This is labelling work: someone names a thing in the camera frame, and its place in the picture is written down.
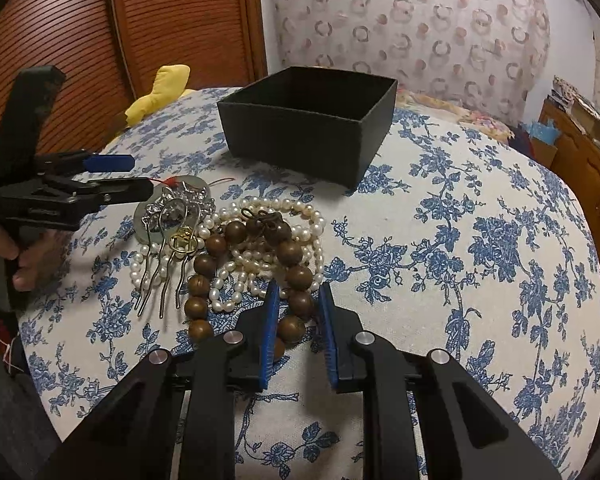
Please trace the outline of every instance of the metal screw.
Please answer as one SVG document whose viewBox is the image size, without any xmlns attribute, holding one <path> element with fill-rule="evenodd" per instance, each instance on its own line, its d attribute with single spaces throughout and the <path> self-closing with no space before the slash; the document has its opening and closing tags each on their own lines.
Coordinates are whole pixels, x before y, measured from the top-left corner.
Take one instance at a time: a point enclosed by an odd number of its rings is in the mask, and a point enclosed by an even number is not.
<svg viewBox="0 0 600 480">
<path fill-rule="evenodd" d="M 358 332 L 356 334 L 356 341 L 361 345 L 370 345 L 376 338 L 371 332 Z"/>
<path fill-rule="evenodd" d="M 169 354 L 167 354 L 166 350 L 162 348 L 158 348 L 149 354 L 149 362 L 152 365 L 161 365 L 169 358 Z"/>
<path fill-rule="evenodd" d="M 431 360 L 439 365 L 446 365 L 449 362 L 449 354 L 440 348 L 431 352 Z"/>
<path fill-rule="evenodd" d="M 229 332 L 226 332 L 222 336 L 222 339 L 224 339 L 225 343 L 229 343 L 230 345 L 238 344 L 240 341 L 242 341 L 242 332 L 238 332 L 237 330 L 229 330 Z"/>
</svg>

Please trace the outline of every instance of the brown bead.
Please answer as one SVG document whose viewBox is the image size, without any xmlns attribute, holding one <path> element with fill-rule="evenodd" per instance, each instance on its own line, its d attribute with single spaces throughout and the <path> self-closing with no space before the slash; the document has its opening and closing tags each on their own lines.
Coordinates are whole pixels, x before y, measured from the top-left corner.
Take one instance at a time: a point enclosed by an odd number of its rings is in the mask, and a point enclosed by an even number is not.
<svg viewBox="0 0 600 480">
<path fill-rule="evenodd" d="M 276 256 L 285 267 L 293 267 L 302 261 L 302 247 L 293 240 L 284 240 L 276 247 Z"/>
<path fill-rule="evenodd" d="M 190 276 L 187 285 L 189 285 L 189 294 L 200 298 L 206 298 L 211 290 L 211 283 L 201 274 Z"/>
<path fill-rule="evenodd" d="M 262 234 L 262 230 L 264 229 L 264 225 L 260 220 L 255 218 L 249 218 L 247 220 L 247 225 L 245 226 L 247 229 L 247 233 L 251 238 L 257 238 Z"/>
<path fill-rule="evenodd" d="M 276 247 L 284 240 L 291 240 L 291 227 L 286 222 L 276 222 L 275 224 L 265 224 L 264 239 L 267 243 Z"/>
<path fill-rule="evenodd" d="M 285 279 L 293 290 L 307 290 L 314 280 L 314 274 L 305 266 L 296 265 L 286 272 Z"/>
<path fill-rule="evenodd" d="M 193 296 L 184 303 L 184 314 L 189 319 L 206 319 L 208 313 L 205 298 Z"/>
<path fill-rule="evenodd" d="M 214 336 L 214 329 L 205 319 L 195 319 L 189 321 L 189 337 L 195 342 L 200 343 L 201 341 Z"/>
<path fill-rule="evenodd" d="M 314 314 L 314 300 L 305 290 L 290 292 L 288 303 L 291 312 L 301 319 L 309 319 Z"/>
<path fill-rule="evenodd" d="M 297 343 L 305 331 L 304 323 L 298 316 L 285 316 L 278 322 L 278 337 L 285 343 Z"/>
<path fill-rule="evenodd" d="M 280 361 L 285 354 L 285 343 L 279 337 L 276 338 L 276 343 L 273 345 L 273 362 Z"/>
<path fill-rule="evenodd" d="M 247 228 L 237 220 L 224 226 L 224 239 L 230 244 L 241 244 L 247 239 Z"/>
<path fill-rule="evenodd" d="M 199 254 L 196 256 L 196 259 L 193 260 L 193 270 L 198 274 L 206 276 L 210 280 L 216 276 L 217 268 L 218 263 L 216 263 L 216 259 L 208 254 Z"/>
<path fill-rule="evenodd" d="M 211 235 L 205 241 L 206 252 L 214 258 L 219 258 L 226 253 L 226 240 L 222 235 Z"/>
</svg>

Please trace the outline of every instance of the wooden wardrobe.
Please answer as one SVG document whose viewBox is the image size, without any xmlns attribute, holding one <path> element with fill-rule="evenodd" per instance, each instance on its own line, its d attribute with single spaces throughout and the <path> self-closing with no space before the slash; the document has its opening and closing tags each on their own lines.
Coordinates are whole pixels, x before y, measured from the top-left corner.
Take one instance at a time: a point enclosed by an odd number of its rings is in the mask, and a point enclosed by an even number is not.
<svg viewBox="0 0 600 480">
<path fill-rule="evenodd" d="M 0 118 L 24 67 L 67 75 L 38 151 L 98 150 L 113 116 L 158 68 L 191 67 L 188 88 L 266 75 L 260 0 L 8 0 L 0 12 Z"/>
</svg>

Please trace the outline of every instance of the table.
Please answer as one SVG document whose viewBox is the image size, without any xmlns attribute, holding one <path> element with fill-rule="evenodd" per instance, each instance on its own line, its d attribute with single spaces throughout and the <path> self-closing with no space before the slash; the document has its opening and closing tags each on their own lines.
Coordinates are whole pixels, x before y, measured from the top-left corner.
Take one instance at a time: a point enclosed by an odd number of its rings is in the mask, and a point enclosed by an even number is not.
<svg viewBox="0 0 600 480">
<path fill-rule="evenodd" d="M 573 193 L 508 146 L 405 108 L 355 192 L 237 160 L 216 109 L 230 91 L 180 99 L 105 153 L 135 155 L 135 175 L 234 177 L 212 187 L 218 207 L 248 195 L 313 204 L 328 219 L 336 302 L 399 349 L 446 348 L 572 478 L 600 416 L 600 266 Z M 140 319 L 132 310 L 134 208 L 85 218 L 58 281 L 20 319 L 61 438 L 149 350 L 191 350 L 172 304 L 163 320 L 157 302 Z M 222 332 L 239 313 L 210 320 Z M 315 332 L 287 352 L 269 390 L 238 401 L 238 478 L 362 477 L 362 398 L 329 390 Z"/>
</svg>

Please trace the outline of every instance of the open black box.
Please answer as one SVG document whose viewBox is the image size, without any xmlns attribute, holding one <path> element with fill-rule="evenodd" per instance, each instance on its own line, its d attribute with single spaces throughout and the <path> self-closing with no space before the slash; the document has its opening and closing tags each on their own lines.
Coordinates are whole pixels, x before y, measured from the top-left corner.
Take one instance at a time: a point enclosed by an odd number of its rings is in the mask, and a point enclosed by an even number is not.
<svg viewBox="0 0 600 480">
<path fill-rule="evenodd" d="M 397 81 L 289 67 L 218 101 L 229 151 L 355 189 L 394 116 Z"/>
</svg>

